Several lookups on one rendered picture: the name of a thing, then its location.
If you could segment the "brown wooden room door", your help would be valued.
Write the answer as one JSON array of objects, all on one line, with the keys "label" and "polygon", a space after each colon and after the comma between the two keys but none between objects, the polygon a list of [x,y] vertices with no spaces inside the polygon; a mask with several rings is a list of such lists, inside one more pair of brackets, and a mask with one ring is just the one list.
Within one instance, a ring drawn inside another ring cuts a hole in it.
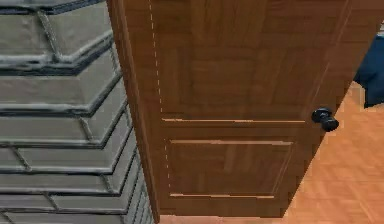
[{"label": "brown wooden room door", "polygon": [[156,216],[280,218],[384,0],[107,0]]}]

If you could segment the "dark blue furniture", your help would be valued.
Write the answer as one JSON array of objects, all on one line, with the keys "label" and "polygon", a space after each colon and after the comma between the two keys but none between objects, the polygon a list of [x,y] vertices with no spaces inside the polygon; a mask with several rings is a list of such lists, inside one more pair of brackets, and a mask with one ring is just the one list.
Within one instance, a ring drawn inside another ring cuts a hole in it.
[{"label": "dark blue furniture", "polygon": [[384,36],[373,39],[354,81],[365,90],[365,108],[384,103]]}]

